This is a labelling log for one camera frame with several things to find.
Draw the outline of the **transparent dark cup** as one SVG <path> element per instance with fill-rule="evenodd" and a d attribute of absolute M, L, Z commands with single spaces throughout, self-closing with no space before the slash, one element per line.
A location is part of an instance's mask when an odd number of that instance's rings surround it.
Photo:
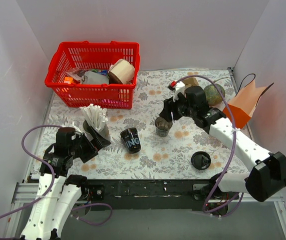
<path fill-rule="evenodd" d="M 162 117 L 158 117 L 155 120 L 156 134 L 160 137 L 166 137 L 172 128 L 172 122 L 166 121 Z"/>

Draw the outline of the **black printed coffee cup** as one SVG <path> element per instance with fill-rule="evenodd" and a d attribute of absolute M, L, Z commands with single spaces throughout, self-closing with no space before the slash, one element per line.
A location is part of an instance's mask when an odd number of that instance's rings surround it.
<path fill-rule="evenodd" d="M 120 133 L 121 139 L 130 154 L 138 153 L 141 150 L 141 144 L 138 131 L 135 127 L 123 130 Z"/>

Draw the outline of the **black coffee cup lid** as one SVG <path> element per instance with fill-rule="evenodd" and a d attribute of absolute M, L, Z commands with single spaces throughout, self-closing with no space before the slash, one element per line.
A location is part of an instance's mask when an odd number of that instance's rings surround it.
<path fill-rule="evenodd" d="M 210 155 L 204 151 L 197 151 L 191 157 L 191 164 L 197 170 L 205 170 L 211 165 Z"/>

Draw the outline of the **red plastic shopping basket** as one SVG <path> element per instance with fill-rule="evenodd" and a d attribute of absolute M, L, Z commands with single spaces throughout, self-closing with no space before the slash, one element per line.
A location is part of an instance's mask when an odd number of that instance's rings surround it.
<path fill-rule="evenodd" d="M 71 108 L 131 109 L 139 65 L 136 42 L 66 41 L 50 62 L 45 85 Z"/>

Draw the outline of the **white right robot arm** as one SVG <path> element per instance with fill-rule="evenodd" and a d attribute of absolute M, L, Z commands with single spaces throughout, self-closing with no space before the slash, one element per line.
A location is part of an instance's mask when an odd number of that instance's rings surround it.
<path fill-rule="evenodd" d="M 286 187 L 284 154 L 262 148 L 235 129 L 221 110 L 208 105 L 201 87 L 186 88 L 183 83 L 172 82 L 169 89 L 174 95 L 164 100 L 160 117 L 167 122 L 181 117 L 192 118 L 199 128 L 230 149 L 232 155 L 238 157 L 248 169 L 248 173 L 242 174 L 222 172 L 216 182 L 209 186 L 213 198 L 220 199 L 227 192 L 241 192 L 263 202 Z"/>

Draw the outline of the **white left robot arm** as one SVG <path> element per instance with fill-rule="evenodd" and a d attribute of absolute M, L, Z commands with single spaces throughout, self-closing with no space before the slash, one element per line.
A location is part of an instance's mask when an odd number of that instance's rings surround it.
<path fill-rule="evenodd" d="M 78 200 L 85 200 L 87 208 L 92 200 L 101 200 L 105 188 L 90 184 L 85 176 L 68 175 L 74 159 L 86 163 L 110 145 L 92 127 L 91 138 L 74 127 L 58 127 L 56 141 L 44 153 L 35 203 L 23 229 L 22 240 L 59 240 L 68 216 Z"/>

